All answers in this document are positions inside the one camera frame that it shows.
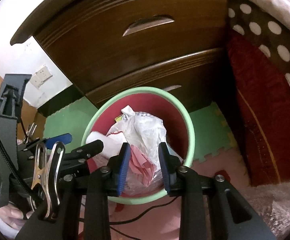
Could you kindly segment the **pink sleeve forearm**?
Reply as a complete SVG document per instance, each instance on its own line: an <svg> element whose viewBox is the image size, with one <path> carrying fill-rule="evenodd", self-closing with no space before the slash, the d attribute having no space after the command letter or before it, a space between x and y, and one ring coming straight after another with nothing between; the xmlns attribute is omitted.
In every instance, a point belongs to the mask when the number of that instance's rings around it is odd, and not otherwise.
<svg viewBox="0 0 290 240"><path fill-rule="evenodd" d="M14 239L20 230L15 230L4 223L0 218L0 232L8 239Z"/></svg>

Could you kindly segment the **person left hand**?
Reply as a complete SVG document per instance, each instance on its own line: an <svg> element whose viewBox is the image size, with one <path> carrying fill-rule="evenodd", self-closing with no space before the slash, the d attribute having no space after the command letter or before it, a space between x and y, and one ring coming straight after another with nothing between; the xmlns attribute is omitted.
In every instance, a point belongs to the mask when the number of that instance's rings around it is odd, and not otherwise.
<svg viewBox="0 0 290 240"><path fill-rule="evenodd" d="M24 214L13 204L8 204L0 208L1 220L15 230L20 230L32 214L33 211Z"/></svg>

